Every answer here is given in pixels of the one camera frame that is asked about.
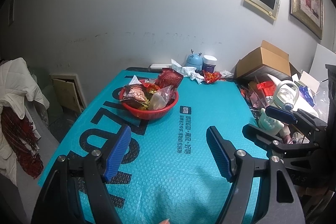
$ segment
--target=black logo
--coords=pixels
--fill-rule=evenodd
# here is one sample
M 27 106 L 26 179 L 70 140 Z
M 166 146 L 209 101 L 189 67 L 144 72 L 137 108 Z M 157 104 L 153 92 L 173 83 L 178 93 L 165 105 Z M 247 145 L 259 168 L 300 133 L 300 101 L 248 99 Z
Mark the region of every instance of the black logo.
M 180 106 L 180 113 L 181 114 L 191 114 L 191 107 L 189 106 Z

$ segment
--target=red plaid fabric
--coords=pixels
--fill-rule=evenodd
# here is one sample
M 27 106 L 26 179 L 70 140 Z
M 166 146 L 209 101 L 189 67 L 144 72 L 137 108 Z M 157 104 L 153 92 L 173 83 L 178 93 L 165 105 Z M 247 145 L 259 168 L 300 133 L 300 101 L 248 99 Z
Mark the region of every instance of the red plaid fabric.
M 27 116 L 21 120 L 11 107 L 3 108 L 1 113 L 2 133 L 15 152 L 22 169 L 35 179 L 43 170 L 43 162 L 38 153 L 33 156 L 20 140 L 21 138 L 26 141 L 36 151 L 37 138 L 33 133 L 32 124 Z

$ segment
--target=red basket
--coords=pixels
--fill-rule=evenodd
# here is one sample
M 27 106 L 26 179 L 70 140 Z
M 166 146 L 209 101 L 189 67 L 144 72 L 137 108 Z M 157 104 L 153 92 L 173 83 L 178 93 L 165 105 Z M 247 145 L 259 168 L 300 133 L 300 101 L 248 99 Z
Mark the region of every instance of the red basket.
M 125 92 L 125 88 L 122 88 L 122 90 L 119 93 L 119 100 L 123 98 Z M 177 101 L 179 100 L 179 93 L 177 90 L 175 91 L 175 100 L 169 105 L 166 106 L 162 109 L 158 110 L 139 110 L 133 107 L 130 107 L 126 103 L 121 103 L 125 109 L 127 109 L 129 112 L 131 112 L 135 117 L 139 119 L 144 119 L 144 120 L 154 120 L 154 119 L 159 119 L 166 115 L 170 109 L 172 109 L 176 104 Z

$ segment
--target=white jacket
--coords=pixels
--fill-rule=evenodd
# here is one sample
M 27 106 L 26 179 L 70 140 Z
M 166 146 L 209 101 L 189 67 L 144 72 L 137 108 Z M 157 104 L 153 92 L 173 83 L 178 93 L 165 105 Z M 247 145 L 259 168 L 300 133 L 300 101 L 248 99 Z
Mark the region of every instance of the white jacket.
M 0 66 L 0 120 L 4 106 L 11 107 L 20 119 L 25 116 L 25 97 L 49 107 L 48 100 L 29 73 L 23 58 Z M 0 123 L 0 173 L 16 185 L 16 155 L 5 139 Z

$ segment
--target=brown cardboard box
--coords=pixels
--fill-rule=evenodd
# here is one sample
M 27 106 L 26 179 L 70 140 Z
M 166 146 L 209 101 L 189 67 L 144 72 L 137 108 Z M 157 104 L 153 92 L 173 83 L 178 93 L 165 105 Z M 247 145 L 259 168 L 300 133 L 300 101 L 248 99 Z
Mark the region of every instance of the brown cardboard box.
M 256 76 L 261 82 L 269 80 L 267 73 L 280 80 L 291 75 L 288 54 L 263 40 L 261 47 L 251 51 L 238 61 L 236 76 L 247 80 L 255 80 Z

